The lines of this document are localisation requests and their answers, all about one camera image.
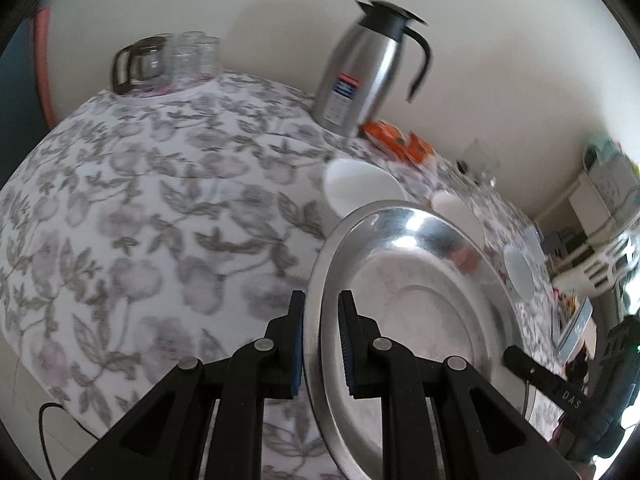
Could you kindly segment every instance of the table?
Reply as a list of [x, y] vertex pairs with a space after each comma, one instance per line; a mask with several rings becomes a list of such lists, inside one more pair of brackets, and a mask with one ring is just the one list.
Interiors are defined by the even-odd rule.
[[[104, 434], [184, 355], [204, 362], [262, 336], [304, 288], [322, 246], [320, 179], [337, 155], [390, 171], [419, 202], [466, 197], [485, 251], [522, 248], [536, 294], [516, 311], [526, 350], [558, 371], [546, 270], [496, 192], [421, 173], [317, 126], [311, 97], [224, 73], [186, 100], [129, 106], [103, 91], [60, 123], [0, 192], [0, 321], [50, 395]], [[559, 410], [536, 396], [547, 438]], [[265, 406], [263, 478], [341, 478], [306, 391]]]

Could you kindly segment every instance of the black cable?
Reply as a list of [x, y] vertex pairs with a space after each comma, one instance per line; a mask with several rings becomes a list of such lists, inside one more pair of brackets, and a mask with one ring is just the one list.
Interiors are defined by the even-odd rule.
[[[38, 432], [40, 433], [40, 447], [42, 448], [42, 454], [44, 456], [44, 461], [47, 463], [47, 468], [49, 469], [49, 474], [51, 475], [51, 478], [53, 480], [57, 480], [56, 479], [56, 475], [53, 473], [53, 468], [51, 466], [51, 462], [49, 460], [49, 453], [47, 453], [47, 444], [44, 442], [44, 425], [42, 423], [42, 418], [44, 416], [44, 412], [46, 411], [47, 408], [60, 408], [64, 411], [65, 407], [62, 404], [58, 404], [57, 402], [45, 402], [41, 407], [40, 407], [40, 411], [38, 412]], [[76, 424], [82, 428], [82, 430], [91, 435], [95, 440], [98, 440], [98, 437], [96, 437], [93, 433], [91, 433], [91, 431], [89, 431], [87, 428], [85, 428], [82, 424], [80, 424], [77, 420], [76, 420]]]

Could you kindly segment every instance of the white plate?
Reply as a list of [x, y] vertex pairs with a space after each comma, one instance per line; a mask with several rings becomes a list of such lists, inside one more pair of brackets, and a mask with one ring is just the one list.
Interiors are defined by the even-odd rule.
[[473, 243], [484, 248], [484, 228], [458, 195], [444, 190], [436, 191], [431, 197], [431, 209], [467, 235]]
[[336, 158], [322, 175], [321, 227], [327, 237], [340, 220], [356, 209], [379, 200], [410, 200], [388, 171], [353, 158]]
[[513, 288], [524, 301], [531, 301], [535, 292], [533, 274], [520, 250], [507, 245], [502, 252], [504, 267]]

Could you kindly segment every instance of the black jug handle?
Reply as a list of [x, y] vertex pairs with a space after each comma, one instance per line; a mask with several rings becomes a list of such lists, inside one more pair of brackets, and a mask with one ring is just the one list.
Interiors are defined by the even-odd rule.
[[424, 79], [424, 76], [427, 73], [427, 70], [429, 69], [429, 65], [431, 63], [431, 47], [429, 46], [429, 43], [427, 43], [427, 40], [425, 40], [420, 34], [418, 34], [412, 28], [405, 27], [404, 33], [407, 36], [414, 38], [414, 40], [417, 41], [417, 43], [424, 50], [424, 62], [422, 64], [422, 68], [420, 69], [420, 72], [418, 72], [418, 75], [415, 77], [414, 82], [411, 84], [409, 95], [406, 98], [407, 102], [410, 103], [414, 98], [415, 93], [418, 91], [418, 88], [420, 88], [420, 85], [422, 84], [422, 80]]

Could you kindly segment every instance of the stainless steel plate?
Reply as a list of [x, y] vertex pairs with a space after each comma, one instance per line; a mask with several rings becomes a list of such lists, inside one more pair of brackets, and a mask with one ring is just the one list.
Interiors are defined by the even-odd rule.
[[325, 242], [306, 296], [305, 377], [325, 443], [350, 480], [382, 480], [380, 401], [354, 400], [344, 379], [337, 299], [351, 289], [382, 335], [416, 355], [466, 358], [518, 410], [525, 385], [501, 364], [522, 346], [513, 305], [493, 267], [458, 229], [407, 202], [364, 206]]

